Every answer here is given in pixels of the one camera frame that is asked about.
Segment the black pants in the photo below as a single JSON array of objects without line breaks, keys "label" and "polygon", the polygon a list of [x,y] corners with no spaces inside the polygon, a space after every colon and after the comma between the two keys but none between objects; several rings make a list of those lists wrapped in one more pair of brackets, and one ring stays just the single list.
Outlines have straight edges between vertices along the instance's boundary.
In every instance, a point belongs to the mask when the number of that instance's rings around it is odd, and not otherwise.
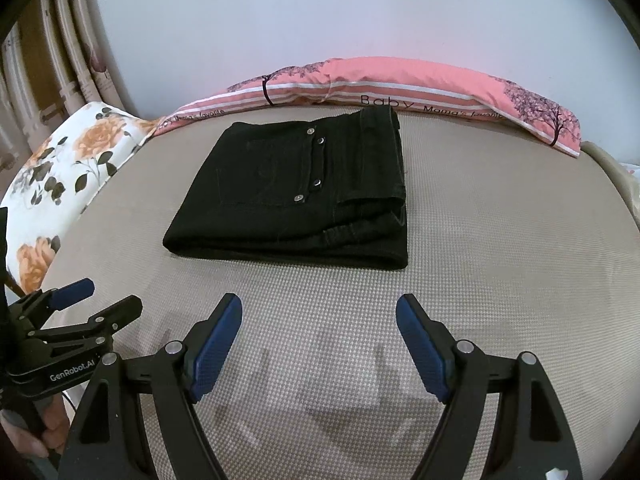
[{"label": "black pants", "polygon": [[188,258],[401,270],[406,195],[400,123],[388,105],[311,122],[235,122],[163,245]]}]

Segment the beige textured bed mattress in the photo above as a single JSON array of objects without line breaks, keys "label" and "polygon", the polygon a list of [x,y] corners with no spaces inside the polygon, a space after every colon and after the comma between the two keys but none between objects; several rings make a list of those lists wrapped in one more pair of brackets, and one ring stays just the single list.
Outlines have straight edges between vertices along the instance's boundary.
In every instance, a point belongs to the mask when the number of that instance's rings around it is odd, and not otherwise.
[{"label": "beige textured bed mattress", "polygon": [[128,295],[115,337],[147,356],[186,336],[220,297],[243,324],[198,416],[232,479],[407,479],[442,408],[397,329],[397,299],[484,352],[538,356],[582,473],[608,470],[639,420],[639,231],[587,155],[571,158],[490,122],[399,118],[409,263],[386,272],[181,259],[162,239],[216,141],[218,117],[151,140],[62,240],[46,287],[94,295],[53,318],[84,322]]}]

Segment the white orange floral pillow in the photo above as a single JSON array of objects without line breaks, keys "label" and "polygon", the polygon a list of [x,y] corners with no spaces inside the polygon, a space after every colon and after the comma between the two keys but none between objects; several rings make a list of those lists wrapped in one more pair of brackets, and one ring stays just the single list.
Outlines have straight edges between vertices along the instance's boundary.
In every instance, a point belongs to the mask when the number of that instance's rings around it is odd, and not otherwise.
[{"label": "white orange floral pillow", "polygon": [[72,224],[157,125],[90,102],[29,157],[1,202],[8,210],[6,270],[22,292],[40,289]]}]

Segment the white crumpled cloth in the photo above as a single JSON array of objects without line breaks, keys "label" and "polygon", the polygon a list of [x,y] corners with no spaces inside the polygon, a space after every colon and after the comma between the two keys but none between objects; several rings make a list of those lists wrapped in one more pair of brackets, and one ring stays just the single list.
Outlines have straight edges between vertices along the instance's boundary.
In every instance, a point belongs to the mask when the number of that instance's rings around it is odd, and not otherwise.
[{"label": "white crumpled cloth", "polygon": [[620,166],[623,166],[628,174],[631,174],[637,180],[640,180],[640,166],[634,164],[628,164],[628,162],[620,162]]}]

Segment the pink striped tree pillow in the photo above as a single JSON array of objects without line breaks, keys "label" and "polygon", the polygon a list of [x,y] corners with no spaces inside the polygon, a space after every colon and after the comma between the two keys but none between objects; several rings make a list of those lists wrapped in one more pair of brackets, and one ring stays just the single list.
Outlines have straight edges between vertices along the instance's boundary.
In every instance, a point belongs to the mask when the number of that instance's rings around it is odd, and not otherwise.
[{"label": "pink striped tree pillow", "polygon": [[512,122],[568,156],[580,154],[573,112],[516,82],[435,62],[362,56],[286,66],[250,78],[163,118],[160,136],[209,118],[295,105],[383,105],[409,113]]}]

